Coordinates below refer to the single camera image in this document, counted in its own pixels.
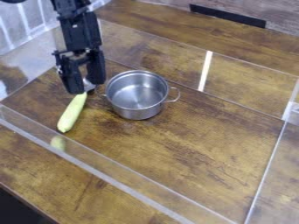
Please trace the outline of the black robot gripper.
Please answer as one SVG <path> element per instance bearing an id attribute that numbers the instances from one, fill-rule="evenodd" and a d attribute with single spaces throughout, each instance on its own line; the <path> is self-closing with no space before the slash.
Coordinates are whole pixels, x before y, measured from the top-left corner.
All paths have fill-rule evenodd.
<path id="1" fill-rule="evenodd" d="M 80 64 L 61 55 L 64 53 L 88 53 L 87 79 L 93 85 L 105 83 L 105 59 L 104 53 L 99 49 L 101 46 L 99 22 L 92 11 L 63 11 L 57 19 L 65 43 L 65 49 L 53 52 L 57 72 L 68 93 L 77 95 L 84 92 Z"/>

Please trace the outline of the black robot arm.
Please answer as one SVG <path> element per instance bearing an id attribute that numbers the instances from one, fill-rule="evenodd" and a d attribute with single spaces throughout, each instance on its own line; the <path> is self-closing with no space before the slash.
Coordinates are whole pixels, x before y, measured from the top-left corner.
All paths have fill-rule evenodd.
<path id="1" fill-rule="evenodd" d="M 56 50 L 57 73 L 69 94 L 85 92 L 84 81 L 101 85 L 107 80 L 105 59 L 97 16 L 89 0 L 50 0 L 57 12 L 65 49 Z"/>

